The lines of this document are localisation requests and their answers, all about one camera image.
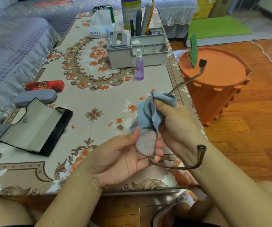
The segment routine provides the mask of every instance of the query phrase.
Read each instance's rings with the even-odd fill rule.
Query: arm
[[[116,136],[99,145],[79,164],[36,227],[85,227],[100,198],[103,187],[123,182],[149,166],[149,160],[136,152],[140,128]],[[163,156],[158,136],[155,161]]]
[[[164,114],[160,126],[164,143],[186,166],[196,162],[196,146],[207,147],[202,165],[190,170],[231,227],[272,226],[272,194],[260,187],[216,149],[196,127],[181,104],[172,108],[155,100]]]

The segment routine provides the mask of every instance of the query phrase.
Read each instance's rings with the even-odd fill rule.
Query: orange stool
[[[242,58],[223,49],[199,47],[198,62],[200,59],[207,61],[204,72],[188,83],[187,88],[202,125],[209,125],[240,93],[242,85],[248,83],[252,71]],[[186,81],[200,72],[198,63],[193,68],[190,60],[188,51],[179,57]]]

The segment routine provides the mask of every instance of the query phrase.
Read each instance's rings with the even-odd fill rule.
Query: wooden floor
[[[258,42],[272,58],[272,40]],[[184,49],[172,42],[174,50]],[[255,180],[272,181],[272,63],[250,42],[215,47],[232,51],[252,68],[252,80],[220,118],[206,127],[209,140]],[[100,227],[150,227],[174,195],[102,197],[92,220]]]

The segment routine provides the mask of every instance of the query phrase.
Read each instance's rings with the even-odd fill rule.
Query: yellow bin
[[[208,18],[215,2],[215,0],[211,3],[209,3],[209,0],[197,0],[197,9],[193,16],[193,20]]]

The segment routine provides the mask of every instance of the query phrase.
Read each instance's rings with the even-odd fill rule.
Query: coffee table
[[[68,108],[73,117],[49,157],[0,143],[0,195],[57,194],[71,172],[97,145],[129,132],[139,101],[145,100],[151,91],[169,92],[183,81],[169,43],[166,65],[145,67],[142,81],[136,80],[135,68],[112,70],[105,50],[107,39],[88,37],[91,15],[77,15],[34,80],[63,80],[64,90],[50,106]],[[122,13],[117,11],[114,15],[117,28],[123,28]],[[161,26],[155,10],[150,28]],[[182,87],[175,95],[204,133],[187,88]],[[24,114],[24,108],[16,108],[5,123],[16,123]],[[182,165],[166,146],[164,152],[161,164]],[[196,183],[188,171],[150,166],[120,185],[105,188],[104,193],[175,192],[174,189]]]

